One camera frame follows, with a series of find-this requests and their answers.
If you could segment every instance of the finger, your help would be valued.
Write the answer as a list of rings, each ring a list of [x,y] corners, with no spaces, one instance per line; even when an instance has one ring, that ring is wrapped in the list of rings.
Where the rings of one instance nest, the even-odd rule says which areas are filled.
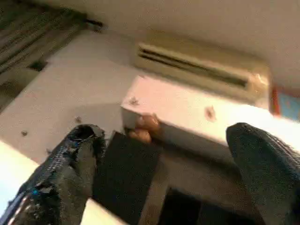
[[[152,141],[149,132],[144,129],[135,129],[134,131],[130,131],[128,135],[144,143],[151,143]]]
[[[136,121],[136,127],[148,130],[152,134],[158,134],[160,130],[159,121],[156,115],[146,114]]]

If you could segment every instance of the air conditioner vent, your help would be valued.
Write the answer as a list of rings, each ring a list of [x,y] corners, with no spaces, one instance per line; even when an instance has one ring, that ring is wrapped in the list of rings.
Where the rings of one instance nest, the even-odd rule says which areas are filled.
[[[135,65],[250,101],[265,95],[270,69],[253,56],[151,31],[138,44]]]
[[[153,62],[162,63],[177,69],[184,70],[196,74],[198,76],[206,76],[207,78],[214,79],[216,81],[225,82],[228,84],[236,85],[245,88],[247,82],[245,80],[235,78],[232,74],[220,72],[210,68],[201,67],[198,65],[193,65],[184,60],[178,60],[163,54],[156,52],[140,49],[139,56],[151,60]]]

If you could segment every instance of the white surface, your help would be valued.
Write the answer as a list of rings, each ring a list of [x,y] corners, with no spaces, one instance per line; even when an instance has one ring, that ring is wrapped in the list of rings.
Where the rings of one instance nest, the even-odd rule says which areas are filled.
[[[300,85],[298,0],[36,0],[87,12],[110,30],[139,37],[159,28],[253,53],[280,85]]]
[[[0,215],[4,212],[17,193],[19,187],[30,177],[38,164],[25,157],[11,146],[0,141]],[[84,210],[81,225],[124,225],[120,219],[113,216],[99,204],[89,199]]]
[[[85,31],[49,60],[38,77],[0,114],[0,138],[42,163],[77,124],[99,125],[109,137],[122,128],[120,104],[135,76],[134,44],[114,34]],[[28,131],[23,137],[21,131]]]
[[[130,103],[133,97],[138,100],[138,105]],[[207,119],[205,109],[208,107],[214,108],[215,121]],[[267,110],[173,82],[137,77],[122,108],[127,127],[134,127],[137,115],[155,113],[164,125],[163,140],[228,163],[233,159],[227,149],[226,129],[238,122],[264,129],[300,151],[299,123],[275,118]]]

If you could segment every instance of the white wall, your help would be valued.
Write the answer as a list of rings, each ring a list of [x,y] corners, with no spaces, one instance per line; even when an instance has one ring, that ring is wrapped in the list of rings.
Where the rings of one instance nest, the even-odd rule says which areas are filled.
[[[300,87],[297,0],[39,0],[88,12],[110,30],[139,37],[148,27],[206,39],[265,58],[274,80]]]

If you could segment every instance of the wall-mounted air conditioner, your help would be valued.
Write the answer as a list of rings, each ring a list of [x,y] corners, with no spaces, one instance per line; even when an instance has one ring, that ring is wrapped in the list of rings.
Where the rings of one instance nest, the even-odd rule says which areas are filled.
[[[270,70],[262,60],[160,31],[138,44],[135,65],[249,101],[268,93]]]

